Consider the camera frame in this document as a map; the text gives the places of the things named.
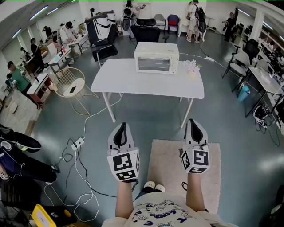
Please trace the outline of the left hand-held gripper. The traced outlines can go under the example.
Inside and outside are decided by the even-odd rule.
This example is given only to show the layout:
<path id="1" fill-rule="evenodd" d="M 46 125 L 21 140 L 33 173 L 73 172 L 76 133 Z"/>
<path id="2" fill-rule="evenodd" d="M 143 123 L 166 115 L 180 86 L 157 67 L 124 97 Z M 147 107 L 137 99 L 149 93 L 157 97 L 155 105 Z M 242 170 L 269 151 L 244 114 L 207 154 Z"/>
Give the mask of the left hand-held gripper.
<path id="1" fill-rule="evenodd" d="M 139 148 L 116 149 L 118 147 L 134 147 L 134 140 L 129 125 L 121 123 L 108 137 L 107 161 L 111 173 L 117 181 L 130 182 L 138 179 L 140 157 Z"/>

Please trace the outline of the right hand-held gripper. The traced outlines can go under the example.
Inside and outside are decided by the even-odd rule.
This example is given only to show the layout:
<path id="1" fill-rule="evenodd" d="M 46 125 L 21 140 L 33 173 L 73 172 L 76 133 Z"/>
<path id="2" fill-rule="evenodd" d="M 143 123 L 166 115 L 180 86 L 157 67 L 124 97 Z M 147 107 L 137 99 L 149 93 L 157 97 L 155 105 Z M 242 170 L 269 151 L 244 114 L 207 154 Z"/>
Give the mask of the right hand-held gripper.
<path id="1" fill-rule="evenodd" d="M 179 157 L 186 173 L 203 174 L 210 168 L 208 134 L 203 126 L 190 118 L 185 128 L 185 144 Z"/>

